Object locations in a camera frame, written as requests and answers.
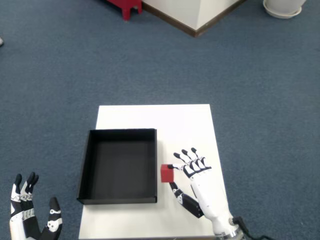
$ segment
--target white robotic hand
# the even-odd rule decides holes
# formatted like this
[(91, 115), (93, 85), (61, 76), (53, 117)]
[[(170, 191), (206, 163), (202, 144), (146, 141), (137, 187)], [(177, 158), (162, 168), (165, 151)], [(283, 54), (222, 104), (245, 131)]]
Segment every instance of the white robotic hand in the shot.
[(18, 174), (11, 193), (11, 218), (9, 221), (12, 240), (57, 240), (62, 229), (62, 218), (59, 203), (51, 198), (50, 215), (47, 226), (40, 232), (32, 202), (33, 188), (39, 179), (32, 172), (20, 190), (22, 176)]
[(206, 158), (197, 154), (197, 150), (182, 150), (182, 154), (174, 156), (183, 161), (181, 164), (169, 164), (169, 169), (183, 171), (189, 178), (191, 188), (198, 201), (185, 194), (175, 182), (170, 182), (171, 189), (178, 202), (197, 218), (205, 216), (212, 222), (214, 235), (217, 239), (241, 240), (243, 232), (238, 225), (233, 224), (229, 211), (228, 200), (220, 184), (211, 182), (212, 168)]

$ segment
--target white planter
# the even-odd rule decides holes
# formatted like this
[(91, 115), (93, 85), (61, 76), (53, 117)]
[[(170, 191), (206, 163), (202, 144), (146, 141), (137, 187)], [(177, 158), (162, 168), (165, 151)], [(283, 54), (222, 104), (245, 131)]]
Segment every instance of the white planter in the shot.
[(298, 15), (302, 8), (301, 6), (306, 0), (264, 0), (263, 6), (270, 15), (289, 19)]

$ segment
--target white wall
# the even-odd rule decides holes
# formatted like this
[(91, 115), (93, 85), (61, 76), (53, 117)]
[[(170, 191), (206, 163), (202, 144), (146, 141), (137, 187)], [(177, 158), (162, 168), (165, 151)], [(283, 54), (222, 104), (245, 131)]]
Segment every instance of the white wall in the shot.
[(197, 29), (200, 3), (202, 0), (143, 0), (170, 17)]
[(239, 0), (143, 0), (197, 30)]
[(201, 0), (196, 29), (205, 25), (237, 1), (238, 0)]

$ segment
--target black box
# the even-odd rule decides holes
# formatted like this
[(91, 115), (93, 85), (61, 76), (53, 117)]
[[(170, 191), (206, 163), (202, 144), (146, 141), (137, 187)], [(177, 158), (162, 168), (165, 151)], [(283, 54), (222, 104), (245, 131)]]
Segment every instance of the black box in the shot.
[(157, 130), (90, 130), (77, 199), (90, 204), (157, 202)]

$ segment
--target red block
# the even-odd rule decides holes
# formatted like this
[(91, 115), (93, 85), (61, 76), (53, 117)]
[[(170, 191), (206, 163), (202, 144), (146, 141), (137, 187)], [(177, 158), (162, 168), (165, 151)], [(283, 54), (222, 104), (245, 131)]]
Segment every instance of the red block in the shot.
[(168, 168), (167, 164), (162, 164), (160, 171), (161, 171), (161, 182), (162, 183), (174, 182), (174, 170)]
[(130, 10), (138, 8), (138, 13), (142, 13), (142, 0), (107, 0), (122, 9), (122, 17), (125, 21), (130, 19)]

